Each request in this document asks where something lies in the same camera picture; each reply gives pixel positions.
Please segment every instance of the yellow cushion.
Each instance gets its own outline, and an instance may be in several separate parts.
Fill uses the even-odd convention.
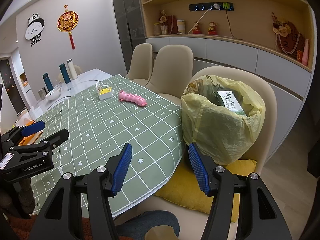
[[[253,160],[237,160],[226,168],[233,174],[248,176],[254,172],[257,162]],[[191,168],[182,160],[170,180],[156,193],[172,203],[193,210],[210,213],[213,197],[207,197],[199,188],[197,179]],[[239,194],[233,196],[231,222],[236,222],[239,215]]]

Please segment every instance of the trash bag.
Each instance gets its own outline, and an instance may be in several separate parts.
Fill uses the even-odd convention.
[[[243,111],[228,109],[219,91],[229,91],[228,95],[232,91]],[[215,75],[191,82],[181,100],[185,142],[187,145],[196,142],[203,154],[220,165],[238,160],[252,146],[266,113],[263,99],[251,87]]]

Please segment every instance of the white label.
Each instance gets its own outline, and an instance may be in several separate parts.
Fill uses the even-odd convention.
[[[2,161],[0,162],[0,170],[3,170],[4,167],[7,165],[7,163],[9,162],[9,160],[13,157],[13,153],[7,153],[4,158],[2,159]]]
[[[235,96],[233,95],[232,91],[217,91],[217,92],[221,96],[226,108],[228,108],[232,112],[236,112],[239,115],[245,114],[239,102],[236,100]]]

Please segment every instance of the clock face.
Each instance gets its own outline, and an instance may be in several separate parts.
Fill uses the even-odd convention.
[[[35,36],[41,33],[43,30],[42,24],[38,21],[31,23],[26,30],[26,39],[31,40]]]

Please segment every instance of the doorway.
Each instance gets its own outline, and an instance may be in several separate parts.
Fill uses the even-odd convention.
[[[23,108],[25,108],[25,104],[22,101],[20,93],[17,89],[16,83],[14,82],[9,60],[0,60],[0,74],[2,76],[4,89],[7,91],[9,99],[16,110],[19,113]]]

